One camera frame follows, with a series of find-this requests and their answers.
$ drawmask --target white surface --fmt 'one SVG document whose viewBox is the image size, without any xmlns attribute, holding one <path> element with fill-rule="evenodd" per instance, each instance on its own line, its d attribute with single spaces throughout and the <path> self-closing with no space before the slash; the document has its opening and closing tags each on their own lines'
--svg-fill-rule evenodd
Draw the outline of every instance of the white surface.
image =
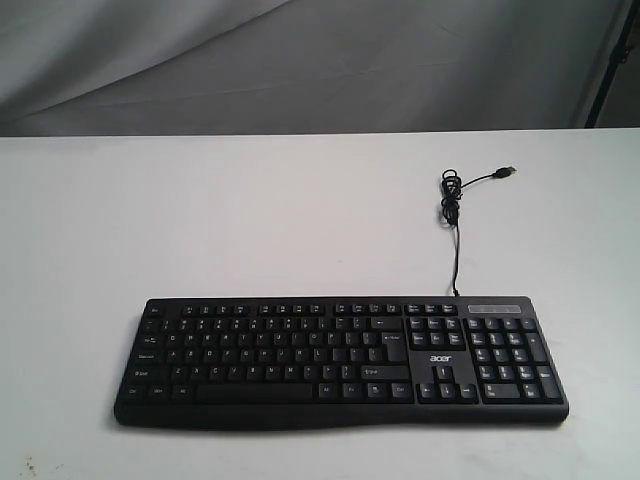
<svg viewBox="0 0 640 480">
<path fill-rule="evenodd" d="M 0 478 L 637 478 L 639 152 L 640 130 L 1 139 Z M 459 287 L 532 298 L 560 428 L 113 420 L 148 298 L 441 295 L 439 176 L 503 165 L 462 199 Z"/>
</svg>

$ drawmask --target keyboard cable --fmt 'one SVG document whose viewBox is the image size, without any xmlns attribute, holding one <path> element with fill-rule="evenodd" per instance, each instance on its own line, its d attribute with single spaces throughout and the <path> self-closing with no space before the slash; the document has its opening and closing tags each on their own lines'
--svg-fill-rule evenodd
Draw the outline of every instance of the keyboard cable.
<svg viewBox="0 0 640 480">
<path fill-rule="evenodd" d="M 453 281 L 451 282 L 453 288 L 453 294 L 456 297 L 460 296 L 460 292 L 456 287 L 456 280 L 458 280 L 458 270 L 460 262 L 460 199 L 462 198 L 462 190 L 469 185 L 479 182 L 481 180 L 507 178 L 514 173 L 516 169 L 513 167 L 502 167 L 489 175 L 483 175 L 478 178 L 474 178 L 470 182 L 462 183 L 462 179 L 458 176 L 458 172 L 449 168 L 442 172 L 442 183 L 440 184 L 442 190 L 442 217 L 455 231 L 455 259 L 453 261 Z"/>
</svg>

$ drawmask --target spacebar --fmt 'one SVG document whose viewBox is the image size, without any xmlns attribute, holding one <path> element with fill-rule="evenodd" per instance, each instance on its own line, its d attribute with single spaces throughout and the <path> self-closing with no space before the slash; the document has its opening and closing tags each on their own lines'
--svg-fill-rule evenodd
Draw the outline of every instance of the spacebar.
<svg viewBox="0 0 640 480">
<path fill-rule="evenodd" d="M 196 401 L 201 403 L 300 403 L 313 399 L 308 384 L 201 385 Z"/>
</svg>

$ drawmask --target white tabletop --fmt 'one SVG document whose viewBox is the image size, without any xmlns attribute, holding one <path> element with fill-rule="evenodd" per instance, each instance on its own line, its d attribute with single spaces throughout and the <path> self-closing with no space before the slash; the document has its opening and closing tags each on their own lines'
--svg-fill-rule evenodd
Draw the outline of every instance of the white tabletop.
<svg viewBox="0 0 640 480">
<path fill-rule="evenodd" d="M 533 300 L 571 404 L 559 428 L 280 434 L 120 427 L 152 297 Z M 0 139 L 0 478 L 638 478 L 640 130 Z"/>
</svg>

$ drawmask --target keyboard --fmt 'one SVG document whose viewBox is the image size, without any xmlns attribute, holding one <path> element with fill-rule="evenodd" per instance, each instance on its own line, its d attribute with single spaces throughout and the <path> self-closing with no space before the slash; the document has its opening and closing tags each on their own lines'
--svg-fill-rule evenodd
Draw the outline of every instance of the keyboard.
<svg viewBox="0 0 640 480">
<path fill-rule="evenodd" d="M 114 413 L 282 430 L 559 423 L 569 404 L 526 297 L 154 299 Z"/>
</svg>

